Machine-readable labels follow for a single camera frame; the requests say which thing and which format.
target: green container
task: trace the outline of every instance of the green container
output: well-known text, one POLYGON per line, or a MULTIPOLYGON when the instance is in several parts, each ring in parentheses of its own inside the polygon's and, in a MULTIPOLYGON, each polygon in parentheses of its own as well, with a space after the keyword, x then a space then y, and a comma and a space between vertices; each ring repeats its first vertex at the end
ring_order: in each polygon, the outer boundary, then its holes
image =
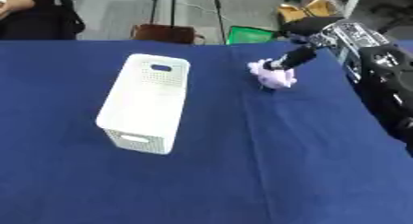
POLYGON ((274 33, 267 29, 232 26, 227 44, 268 42, 274 40, 274 33))

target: white plastic basket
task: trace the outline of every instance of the white plastic basket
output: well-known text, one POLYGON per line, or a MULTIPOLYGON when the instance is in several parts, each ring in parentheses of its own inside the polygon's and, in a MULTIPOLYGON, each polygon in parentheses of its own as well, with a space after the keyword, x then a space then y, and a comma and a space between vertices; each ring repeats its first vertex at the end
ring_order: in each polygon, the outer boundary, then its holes
POLYGON ((129 56, 96 124, 117 147, 170 153, 186 98, 189 68, 183 59, 129 56))

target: tripod stand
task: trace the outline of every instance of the tripod stand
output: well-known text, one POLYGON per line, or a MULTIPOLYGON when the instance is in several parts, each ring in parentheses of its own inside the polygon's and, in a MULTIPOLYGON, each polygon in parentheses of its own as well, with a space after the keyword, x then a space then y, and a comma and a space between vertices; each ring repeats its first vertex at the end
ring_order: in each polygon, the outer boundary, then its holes
MULTIPOLYGON (((153 4, 152 4, 152 12, 150 15, 150 24, 153 24, 155 21, 158 1, 159 0, 152 0, 153 4)), ((219 0, 214 0, 214 4, 215 4, 215 8, 217 9, 217 16, 218 16, 218 22, 219 22, 219 28, 221 32, 222 41, 225 44, 227 41, 227 38, 225 35, 224 23, 222 21, 222 15, 221 15, 222 5, 219 0)), ((171 28, 175 27, 175 13, 176 13, 176 0, 171 0, 171 28)))

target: table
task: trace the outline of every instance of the table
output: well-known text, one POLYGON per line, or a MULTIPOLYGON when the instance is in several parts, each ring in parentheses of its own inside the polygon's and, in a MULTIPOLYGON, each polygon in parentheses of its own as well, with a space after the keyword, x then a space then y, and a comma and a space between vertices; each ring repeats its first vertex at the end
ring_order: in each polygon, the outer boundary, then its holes
POLYGON ((2 42, 0 223, 410 223, 413 159, 332 55, 276 94, 245 70, 292 48, 2 42), (169 156, 116 148, 94 124, 131 53, 193 65, 169 156))

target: pink plush toy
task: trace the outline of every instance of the pink plush toy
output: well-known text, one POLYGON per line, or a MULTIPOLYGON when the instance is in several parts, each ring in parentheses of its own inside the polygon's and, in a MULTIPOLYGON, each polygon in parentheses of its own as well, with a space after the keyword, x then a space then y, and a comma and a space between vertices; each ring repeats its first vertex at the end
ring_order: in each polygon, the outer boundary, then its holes
POLYGON ((259 82, 267 88, 291 88, 297 83, 294 69, 285 71, 281 67, 276 70, 266 70, 264 68, 265 64, 271 64, 273 68, 277 68, 282 61, 284 61, 284 58, 277 61, 273 59, 262 59, 256 63, 248 64, 248 67, 250 68, 250 72, 258 77, 259 82))

